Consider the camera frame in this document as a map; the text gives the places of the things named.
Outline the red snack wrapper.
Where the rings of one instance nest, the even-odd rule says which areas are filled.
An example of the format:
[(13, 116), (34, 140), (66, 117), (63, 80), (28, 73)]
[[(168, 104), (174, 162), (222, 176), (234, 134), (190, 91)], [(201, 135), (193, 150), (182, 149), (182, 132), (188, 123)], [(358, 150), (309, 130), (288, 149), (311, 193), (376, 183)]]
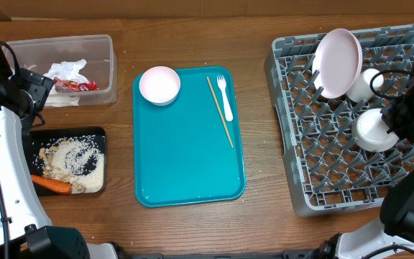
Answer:
[(98, 86), (94, 81), (90, 81), (88, 83), (78, 83), (76, 81), (61, 80), (55, 77), (53, 82), (55, 90), (60, 93), (76, 93), (83, 91), (99, 90)]

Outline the white bowl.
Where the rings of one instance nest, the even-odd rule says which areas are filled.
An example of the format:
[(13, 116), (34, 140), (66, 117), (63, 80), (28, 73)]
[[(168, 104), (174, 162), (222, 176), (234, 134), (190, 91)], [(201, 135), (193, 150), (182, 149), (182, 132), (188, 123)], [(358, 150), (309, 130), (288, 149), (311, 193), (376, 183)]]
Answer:
[(382, 120), (381, 109), (368, 109), (355, 121), (351, 134), (360, 148), (370, 152), (383, 152), (392, 148), (399, 140)]

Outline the white napkin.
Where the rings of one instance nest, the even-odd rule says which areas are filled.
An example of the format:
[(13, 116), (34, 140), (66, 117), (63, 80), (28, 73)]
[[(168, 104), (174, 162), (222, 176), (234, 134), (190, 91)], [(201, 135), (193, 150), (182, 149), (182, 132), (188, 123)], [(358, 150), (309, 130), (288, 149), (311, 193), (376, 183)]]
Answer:
[[(75, 62), (63, 61), (61, 63), (53, 63), (45, 77), (60, 80), (75, 81), (77, 83), (88, 83), (89, 80), (80, 74), (80, 70), (86, 66), (87, 61), (81, 59)], [(77, 106), (79, 102), (78, 97), (62, 96), (59, 91), (52, 87), (47, 98), (45, 106), (48, 107), (63, 107), (63, 106)]]

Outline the white plastic cup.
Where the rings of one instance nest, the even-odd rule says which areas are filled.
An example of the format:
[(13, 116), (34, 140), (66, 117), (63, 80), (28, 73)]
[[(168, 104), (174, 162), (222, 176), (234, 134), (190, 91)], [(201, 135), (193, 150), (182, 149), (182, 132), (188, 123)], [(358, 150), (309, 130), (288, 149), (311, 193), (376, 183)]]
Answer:
[(370, 82), (378, 73), (379, 71), (374, 68), (369, 68), (362, 72), (346, 92), (349, 99), (356, 103), (359, 103), (360, 101), (368, 101), (374, 95), (369, 86)]

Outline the white round plate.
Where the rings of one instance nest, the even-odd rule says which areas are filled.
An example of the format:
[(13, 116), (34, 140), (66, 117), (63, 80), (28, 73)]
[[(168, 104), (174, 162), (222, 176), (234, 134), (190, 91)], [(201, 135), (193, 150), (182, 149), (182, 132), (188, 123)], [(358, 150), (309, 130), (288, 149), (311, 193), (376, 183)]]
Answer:
[(358, 39), (346, 29), (334, 29), (323, 37), (314, 53), (313, 85), (323, 89), (323, 98), (336, 99), (349, 90), (361, 66), (362, 49)]

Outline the orange carrot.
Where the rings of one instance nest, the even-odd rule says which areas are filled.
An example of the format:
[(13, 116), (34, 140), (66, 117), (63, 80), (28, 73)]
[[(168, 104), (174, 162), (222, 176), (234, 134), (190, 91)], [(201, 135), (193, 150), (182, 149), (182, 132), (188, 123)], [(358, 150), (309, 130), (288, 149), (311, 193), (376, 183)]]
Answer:
[(31, 179), (34, 183), (54, 191), (57, 194), (71, 194), (73, 191), (73, 187), (66, 182), (36, 175), (31, 175)]

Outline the pink bowl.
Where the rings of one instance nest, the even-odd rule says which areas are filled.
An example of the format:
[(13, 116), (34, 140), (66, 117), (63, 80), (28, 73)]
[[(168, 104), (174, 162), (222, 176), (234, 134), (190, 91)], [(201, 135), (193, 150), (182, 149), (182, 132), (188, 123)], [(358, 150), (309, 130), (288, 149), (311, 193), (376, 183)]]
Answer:
[(139, 80), (140, 94), (157, 106), (171, 104), (181, 86), (180, 76), (172, 68), (156, 66), (145, 71)]

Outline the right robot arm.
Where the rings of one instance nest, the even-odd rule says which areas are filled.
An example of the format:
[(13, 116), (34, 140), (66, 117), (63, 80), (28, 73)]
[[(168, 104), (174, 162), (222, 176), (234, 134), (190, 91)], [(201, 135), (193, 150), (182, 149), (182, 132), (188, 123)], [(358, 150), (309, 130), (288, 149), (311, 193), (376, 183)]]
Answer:
[(386, 196), (380, 216), (356, 231), (334, 235), (307, 258), (386, 258), (414, 255), (414, 171)]

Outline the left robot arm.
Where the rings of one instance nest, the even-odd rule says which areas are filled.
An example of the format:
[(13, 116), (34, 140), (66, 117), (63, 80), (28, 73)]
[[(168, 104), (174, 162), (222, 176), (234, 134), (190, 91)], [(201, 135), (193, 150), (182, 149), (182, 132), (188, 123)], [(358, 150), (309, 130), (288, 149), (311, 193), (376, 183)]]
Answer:
[(54, 227), (36, 194), (24, 137), (40, 116), (53, 81), (10, 65), (0, 41), (0, 258), (125, 258), (113, 242), (92, 244), (75, 228)]

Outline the grey dishwasher rack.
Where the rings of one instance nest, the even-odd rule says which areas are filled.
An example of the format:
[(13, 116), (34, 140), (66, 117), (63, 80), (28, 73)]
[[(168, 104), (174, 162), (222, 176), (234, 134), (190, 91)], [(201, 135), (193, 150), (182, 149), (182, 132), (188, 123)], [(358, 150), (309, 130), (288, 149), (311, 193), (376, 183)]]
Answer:
[(264, 69), (282, 133), (283, 161), (294, 211), (302, 217), (380, 206), (414, 169), (414, 142), (366, 151), (351, 129), (368, 109), (414, 97), (414, 24), (350, 31), (362, 49), (361, 71), (379, 71), (374, 95), (356, 103), (346, 93), (326, 99), (313, 85), (314, 53), (328, 33), (274, 40)]

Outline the clear plastic bin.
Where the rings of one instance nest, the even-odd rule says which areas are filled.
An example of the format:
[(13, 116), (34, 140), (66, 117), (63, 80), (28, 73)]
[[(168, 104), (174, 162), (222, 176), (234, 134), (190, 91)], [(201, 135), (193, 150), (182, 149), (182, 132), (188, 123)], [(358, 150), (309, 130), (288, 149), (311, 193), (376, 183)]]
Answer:
[(8, 45), (22, 68), (49, 78), (60, 78), (52, 65), (65, 63), (67, 72), (75, 71), (81, 78), (76, 82), (94, 81), (95, 91), (75, 93), (51, 90), (46, 107), (88, 106), (112, 104), (117, 100), (117, 59), (108, 35), (82, 35), (36, 40), (19, 40)]

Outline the black plastic tray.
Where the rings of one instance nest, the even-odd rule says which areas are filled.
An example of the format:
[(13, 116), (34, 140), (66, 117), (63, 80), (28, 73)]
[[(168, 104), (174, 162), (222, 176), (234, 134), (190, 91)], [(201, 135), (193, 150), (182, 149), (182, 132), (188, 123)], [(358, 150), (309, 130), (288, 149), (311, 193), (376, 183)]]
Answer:
[[(32, 175), (42, 176), (43, 175), (43, 162), (39, 156), (39, 151), (42, 147), (50, 147), (52, 145), (60, 144), (64, 140), (78, 140), (88, 144), (88, 146), (95, 147), (104, 154), (106, 161), (106, 132), (102, 127), (79, 127), (79, 128), (68, 128), (68, 129), (44, 129), (31, 131), (29, 136), (24, 138), (24, 153), (27, 158), (30, 173)], [(85, 165), (85, 176), (90, 174), (95, 169), (96, 162), (91, 159)], [(97, 191), (86, 191), (82, 194), (71, 194), (71, 195), (93, 195), (100, 194), (105, 189), (105, 178), (106, 169), (103, 169), (103, 180), (99, 181), (98, 186), (100, 187)], [(37, 183), (34, 183), (34, 189), (38, 196), (59, 196), (60, 194), (49, 190)]]

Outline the rice and peanuts pile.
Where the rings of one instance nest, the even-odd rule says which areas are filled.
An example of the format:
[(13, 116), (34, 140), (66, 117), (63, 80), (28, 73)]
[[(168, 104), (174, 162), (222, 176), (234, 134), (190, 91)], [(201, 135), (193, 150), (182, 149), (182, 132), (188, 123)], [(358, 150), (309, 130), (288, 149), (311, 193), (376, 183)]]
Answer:
[(33, 172), (67, 183), (73, 194), (95, 194), (105, 186), (106, 137), (82, 135), (43, 140), (32, 156)]

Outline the teal serving tray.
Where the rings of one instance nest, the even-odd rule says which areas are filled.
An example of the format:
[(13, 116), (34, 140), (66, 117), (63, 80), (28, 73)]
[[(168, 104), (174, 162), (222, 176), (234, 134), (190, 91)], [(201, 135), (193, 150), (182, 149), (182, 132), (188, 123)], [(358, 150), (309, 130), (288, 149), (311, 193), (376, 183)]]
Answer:
[[(173, 103), (157, 106), (133, 84), (134, 179), (137, 200), (147, 207), (239, 198), (246, 188), (234, 82), (221, 66), (179, 69), (181, 89)], [(226, 79), (233, 121), (227, 122), (217, 76)], [(234, 145), (231, 148), (209, 77)]]

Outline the wooden skewer stick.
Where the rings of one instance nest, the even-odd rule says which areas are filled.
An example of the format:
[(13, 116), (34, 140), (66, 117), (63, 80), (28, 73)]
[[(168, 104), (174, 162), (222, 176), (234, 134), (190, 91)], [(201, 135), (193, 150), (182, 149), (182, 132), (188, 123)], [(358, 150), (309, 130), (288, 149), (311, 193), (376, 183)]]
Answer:
[(208, 76), (206, 77), (206, 80), (207, 80), (208, 85), (209, 85), (209, 87), (210, 87), (211, 94), (212, 94), (213, 99), (214, 99), (214, 101), (215, 101), (215, 104), (216, 104), (216, 107), (217, 107), (217, 110), (218, 110), (218, 114), (219, 114), (219, 116), (220, 116), (220, 118), (221, 118), (221, 121), (222, 121), (222, 124), (223, 124), (223, 126), (224, 126), (224, 130), (225, 130), (226, 136), (228, 137), (228, 140), (229, 140), (230, 146), (231, 146), (231, 148), (233, 148), (233, 149), (234, 149), (234, 145), (233, 145), (233, 142), (232, 142), (232, 140), (231, 140), (231, 136), (230, 136), (230, 134), (229, 134), (229, 129), (228, 129), (227, 125), (226, 125), (226, 122), (225, 122), (225, 119), (224, 119), (224, 116), (223, 116), (223, 112), (222, 112), (221, 107), (219, 106), (219, 102), (218, 102), (218, 100), (217, 100), (217, 98), (216, 98), (216, 94), (215, 94), (215, 91), (214, 91), (214, 89), (213, 89), (213, 86), (212, 86), (211, 80), (210, 80), (210, 78), (209, 78)]

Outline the white plastic fork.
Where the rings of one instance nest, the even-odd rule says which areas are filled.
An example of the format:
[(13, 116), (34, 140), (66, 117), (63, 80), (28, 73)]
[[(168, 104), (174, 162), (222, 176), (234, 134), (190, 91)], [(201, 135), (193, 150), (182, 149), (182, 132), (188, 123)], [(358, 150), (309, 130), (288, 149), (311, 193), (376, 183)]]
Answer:
[(226, 121), (232, 122), (234, 117), (233, 117), (229, 99), (226, 93), (226, 86), (227, 86), (226, 79), (221, 74), (217, 76), (217, 85), (218, 85), (218, 88), (221, 90)]

